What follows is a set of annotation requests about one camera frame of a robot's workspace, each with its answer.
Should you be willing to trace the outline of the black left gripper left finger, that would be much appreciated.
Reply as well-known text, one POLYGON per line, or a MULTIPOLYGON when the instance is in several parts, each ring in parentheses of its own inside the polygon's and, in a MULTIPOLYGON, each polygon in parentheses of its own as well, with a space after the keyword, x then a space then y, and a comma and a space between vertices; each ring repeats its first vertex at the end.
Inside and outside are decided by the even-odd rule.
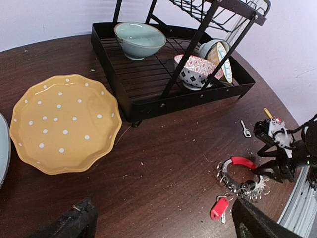
POLYGON ((98 213, 91 199, 85 198, 47 227, 29 235, 31 238, 93 238, 98 213))

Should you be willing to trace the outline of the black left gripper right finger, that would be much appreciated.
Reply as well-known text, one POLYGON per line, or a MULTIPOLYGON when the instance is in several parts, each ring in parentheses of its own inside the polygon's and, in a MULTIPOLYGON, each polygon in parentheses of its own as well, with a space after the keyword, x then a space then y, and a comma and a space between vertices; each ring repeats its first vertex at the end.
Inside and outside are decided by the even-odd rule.
POLYGON ((300 238, 245 199, 235 200, 232 218, 238 238, 300 238))

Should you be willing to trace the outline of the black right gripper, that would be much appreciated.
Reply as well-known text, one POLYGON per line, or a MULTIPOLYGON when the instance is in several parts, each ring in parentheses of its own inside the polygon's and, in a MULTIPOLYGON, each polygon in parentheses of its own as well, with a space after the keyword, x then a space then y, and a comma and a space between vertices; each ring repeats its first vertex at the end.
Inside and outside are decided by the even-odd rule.
POLYGON ((297 129, 289 130, 282 125, 274 133, 274 142, 281 148, 281 153, 277 155, 277 150, 270 151, 275 145, 265 145, 257 155, 276 157, 280 162, 270 160, 253 169, 252 173, 267 176, 280 183, 285 180, 293 181, 298 167, 317 164, 317 116, 314 115, 297 129))

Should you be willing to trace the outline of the large keyring with red grip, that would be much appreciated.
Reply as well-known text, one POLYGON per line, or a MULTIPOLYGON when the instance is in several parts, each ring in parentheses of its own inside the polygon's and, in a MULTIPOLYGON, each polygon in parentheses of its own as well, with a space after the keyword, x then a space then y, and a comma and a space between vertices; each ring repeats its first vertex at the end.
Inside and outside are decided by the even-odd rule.
POLYGON ((241 156, 232 156, 218 163, 216 177, 220 186, 226 187, 230 193, 257 203, 262 197, 269 195, 271 189, 267 185, 269 178, 251 174, 256 168, 257 164, 252 160, 241 156))

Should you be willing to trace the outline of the red tag key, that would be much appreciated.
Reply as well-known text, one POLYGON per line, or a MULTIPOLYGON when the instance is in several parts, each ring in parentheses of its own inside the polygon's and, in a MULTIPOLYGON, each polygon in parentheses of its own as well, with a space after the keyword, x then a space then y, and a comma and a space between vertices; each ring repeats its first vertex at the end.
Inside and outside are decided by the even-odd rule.
POLYGON ((216 202, 210 210, 210 218, 213 221, 220 220, 222 224, 226 223, 225 212, 229 207, 229 202, 233 200, 231 193, 219 195, 216 197, 216 202))

